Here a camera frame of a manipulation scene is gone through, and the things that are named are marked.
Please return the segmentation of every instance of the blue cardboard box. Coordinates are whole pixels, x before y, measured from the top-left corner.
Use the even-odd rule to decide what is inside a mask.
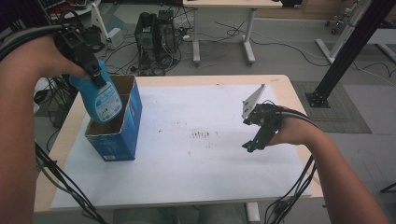
[[[85,137],[104,161],[133,161],[142,102],[134,76],[111,76],[122,100],[122,111],[106,124],[90,121]]]

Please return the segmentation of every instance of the table leg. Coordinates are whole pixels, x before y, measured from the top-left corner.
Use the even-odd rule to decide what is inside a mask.
[[[199,38],[198,38],[198,22],[197,22],[197,11],[198,8],[195,8],[193,13],[194,17],[194,39],[192,40],[192,60],[194,61],[195,65],[199,65],[201,61],[200,53],[199,53]]]
[[[251,29],[253,27],[254,14],[255,14],[256,10],[257,10],[257,8],[252,8],[250,10],[250,13],[248,15],[247,34],[242,36],[244,46],[245,46],[245,51],[247,52],[247,60],[250,64],[253,64],[256,62],[256,59],[254,58],[253,50],[251,49],[250,41],[249,41]]]

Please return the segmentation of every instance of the floor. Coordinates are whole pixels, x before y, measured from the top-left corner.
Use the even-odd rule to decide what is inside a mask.
[[[113,5],[101,4],[101,13],[107,19],[116,17],[118,23],[124,28],[125,43],[117,51],[99,52],[97,56],[107,60],[108,71],[115,71],[124,65],[124,73],[130,73],[127,68],[131,59],[136,54],[133,24],[136,23],[140,12],[158,12],[163,7],[143,5]],[[191,13],[187,17],[176,18],[176,24],[188,26],[186,18],[192,19]],[[85,21],[89,15],[83,15]],[[200,39],[202,41],[202,60],[199,66],[191,62],[191,40],[186,36],[180,46],[182,60],[167,76],[211,76],[211,75],[262,75],[283,74],[290,80],[321,81],[329,65],[324,55],[317,46],[315,39],[321,38],[332,47],[339,35],[331,35],[331,28],[325,27],[325,21],[300,21],[300,20],[271,20],[256,19],[254,21],[251,38],[259,44],[252,44],[257,62],[253,65],[247,63],[245,52],[240,40],[246,25],[242,24],[240,31],[235,29],[241,25],[235,18],[218,21],[200,22]],[[212,42],[227,34],[235,34],[233,38],[220,42]],[[368,190],[373,193],[390,223],[396,223],[396,194],[380,194],[379,191],[396,181],[396,168],[393,165],[396,158],[396,75],[389,73],[396,69],[396,64],[390,60],[375,45],[367,45],[341,79],[346,92],[355,106],[361,112],[364,120],[373,133],[350,134],[329,133],[334,142],[339,146]],[[52,128],[48,118],[36,119],[36,139],[45,146],[48,139],[56,129]],[[300,200],[295,204],[284,223],[330,223],[324,201]],[[263,214],[268,203],[260,202],[260,212]],[[181,223],[195,223],[198,216],[197,207],[184,206],[177,209]],[[104,216],[111,219],[112,214],[105,212]],[[76,213],[62,215],[41,214],[35,216],[35,223],[93,223],[87,218]]]

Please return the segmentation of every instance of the blue bottle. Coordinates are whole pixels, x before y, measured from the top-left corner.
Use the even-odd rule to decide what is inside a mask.
[[[97,87],[92,79],[82,79],[70,76],[70,83],[76,87],[82,97],[85,108],[91,118],[100,124],[114,119],[122,110],[120,95],[106,70],[105,63],[98,61],[101,67],[101,76],[106,82]]]

